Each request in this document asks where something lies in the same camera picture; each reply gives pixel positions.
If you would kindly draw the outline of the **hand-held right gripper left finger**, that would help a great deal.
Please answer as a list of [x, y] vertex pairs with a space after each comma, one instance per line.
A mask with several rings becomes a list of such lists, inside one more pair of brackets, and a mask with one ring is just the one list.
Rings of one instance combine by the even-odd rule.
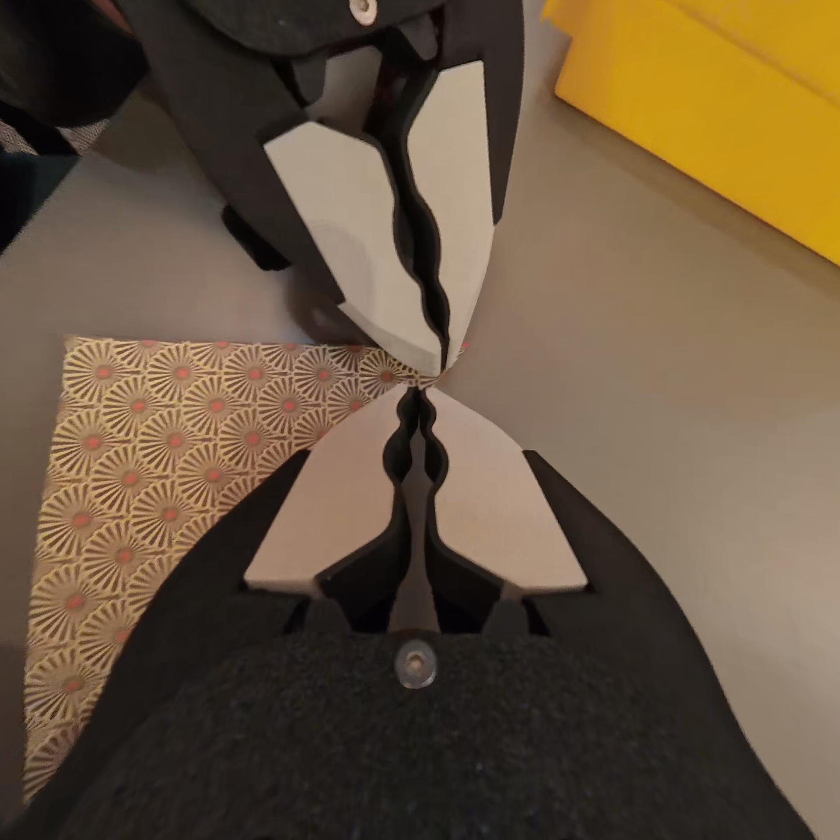
[[394, 387], [304, 452], [245, 572], [250, 590], [330, 599], [353, 629], [386, 630], [411, 563], [403, 482], [418, 397]]

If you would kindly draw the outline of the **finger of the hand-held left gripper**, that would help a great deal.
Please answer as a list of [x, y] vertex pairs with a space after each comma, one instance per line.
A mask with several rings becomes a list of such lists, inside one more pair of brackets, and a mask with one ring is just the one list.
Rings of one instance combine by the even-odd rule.
[[419, 282], [397, 252], [396, 195], [379, 147], [307, 121], [265, 153], [341, 291], [339, 309], [409, 368], [441, 375], [448, 341], [427, 322]]
[[401, 351], [416, 371], [457, 359], [487, 274], [495, 235], [485, 66], [422, 71], [392, 115], [395, 178], [413, 229], [414, 272], [423, 282], [421, 326], [430, 351]]

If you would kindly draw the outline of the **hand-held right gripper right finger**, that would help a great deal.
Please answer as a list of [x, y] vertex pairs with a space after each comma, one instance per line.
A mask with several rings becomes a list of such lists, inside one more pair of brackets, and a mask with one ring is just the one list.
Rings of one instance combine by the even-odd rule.
[[422, 392], [431, 482], [425, 568], [443, 634], [477, 634], [503, 600], [579, 594], [587, 577], [522, 447], [436, 388]]

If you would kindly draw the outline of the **gold patterned origami paper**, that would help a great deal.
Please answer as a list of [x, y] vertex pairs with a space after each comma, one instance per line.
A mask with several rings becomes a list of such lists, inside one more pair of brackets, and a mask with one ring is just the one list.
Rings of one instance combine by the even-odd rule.
[[24, 805], [215, 522], [366, 404], [437, 379], [361, 344], [67, 339], [28, 602]]

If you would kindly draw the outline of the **speckled grey fabric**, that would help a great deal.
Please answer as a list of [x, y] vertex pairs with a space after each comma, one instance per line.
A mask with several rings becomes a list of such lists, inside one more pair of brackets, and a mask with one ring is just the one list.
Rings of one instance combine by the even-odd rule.
[[108, 126], [109, 121], [103, 120], [75, 129], [36, 128], [35, 139], [38, 146], [34, 146], [28, 141], [28, 137], [14, 126], [1, 122], [1, 144], [2, 149], [8, 153], [85, 154], [93, 148]]

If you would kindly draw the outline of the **dark teal cloth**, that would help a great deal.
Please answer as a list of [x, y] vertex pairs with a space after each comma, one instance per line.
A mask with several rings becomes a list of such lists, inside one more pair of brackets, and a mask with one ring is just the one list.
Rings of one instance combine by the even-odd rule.
[[48, 154], [1, 151], [1, 252], [50, 199], [79, 158], [69, 143]]

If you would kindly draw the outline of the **yellow box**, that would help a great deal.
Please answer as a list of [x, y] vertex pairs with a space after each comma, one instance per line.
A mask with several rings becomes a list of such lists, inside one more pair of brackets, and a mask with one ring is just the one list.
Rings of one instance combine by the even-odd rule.
[[552, 1], [556, 96], [839, 262], [839, 2]]

